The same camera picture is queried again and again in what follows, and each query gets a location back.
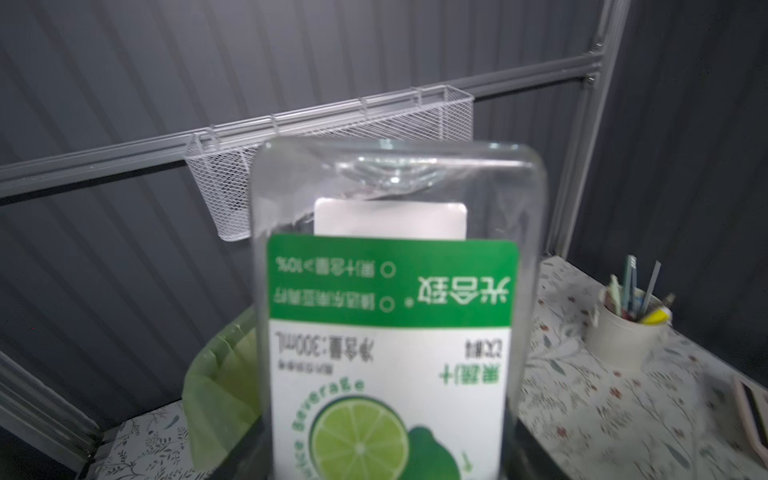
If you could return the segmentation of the green label square bottle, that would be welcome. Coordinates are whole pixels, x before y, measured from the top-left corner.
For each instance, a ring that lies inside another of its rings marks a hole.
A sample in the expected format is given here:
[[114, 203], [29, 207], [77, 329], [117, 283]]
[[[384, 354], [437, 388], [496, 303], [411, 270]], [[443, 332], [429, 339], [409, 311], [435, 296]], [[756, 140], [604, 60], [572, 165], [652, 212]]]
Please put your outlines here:
[[251, 236], [274, 479], [501, 479], [548, 180], [521, 144], [408, 149], [412, 193], [321, 197]]

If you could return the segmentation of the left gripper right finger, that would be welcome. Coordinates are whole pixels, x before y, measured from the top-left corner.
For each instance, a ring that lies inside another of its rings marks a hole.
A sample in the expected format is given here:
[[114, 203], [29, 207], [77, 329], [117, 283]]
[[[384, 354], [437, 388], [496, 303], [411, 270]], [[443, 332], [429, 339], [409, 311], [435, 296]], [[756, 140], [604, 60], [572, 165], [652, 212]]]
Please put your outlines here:
[[569, 476], [545, 451], [505, 404], [500, 478], [508, 480], [568, 480]]

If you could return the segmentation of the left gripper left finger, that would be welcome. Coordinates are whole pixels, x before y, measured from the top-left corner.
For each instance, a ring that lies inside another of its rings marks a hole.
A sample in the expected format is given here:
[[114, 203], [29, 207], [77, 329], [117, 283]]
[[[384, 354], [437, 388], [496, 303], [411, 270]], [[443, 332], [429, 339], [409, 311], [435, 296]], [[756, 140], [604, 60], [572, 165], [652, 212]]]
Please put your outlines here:
[[266, 480], [272, 470], [271, 432], [258, 420], [208, 480]]

